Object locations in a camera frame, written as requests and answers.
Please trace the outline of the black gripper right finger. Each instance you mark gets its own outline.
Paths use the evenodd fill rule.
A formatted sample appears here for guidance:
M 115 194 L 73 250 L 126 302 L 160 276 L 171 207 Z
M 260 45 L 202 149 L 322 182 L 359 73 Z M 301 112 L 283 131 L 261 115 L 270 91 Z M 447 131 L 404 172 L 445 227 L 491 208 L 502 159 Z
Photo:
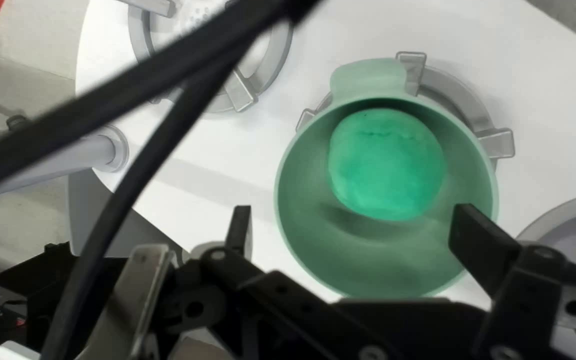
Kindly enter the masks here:
M 576 265 L 560 250 L 520 245 L 472 205 L 452 212 L 449 253 L 491 299 L 472 344 L 473 360 L 572 360 L 552 344 L 576 335 Z

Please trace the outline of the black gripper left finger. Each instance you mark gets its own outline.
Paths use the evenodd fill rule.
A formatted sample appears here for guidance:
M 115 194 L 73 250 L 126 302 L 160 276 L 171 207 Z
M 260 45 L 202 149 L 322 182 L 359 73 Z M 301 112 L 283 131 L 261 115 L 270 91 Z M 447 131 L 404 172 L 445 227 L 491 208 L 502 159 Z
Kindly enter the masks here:
M 252 208 L 236 207 L 224 238 L 224 246 L 241 259 L 252 256 Z

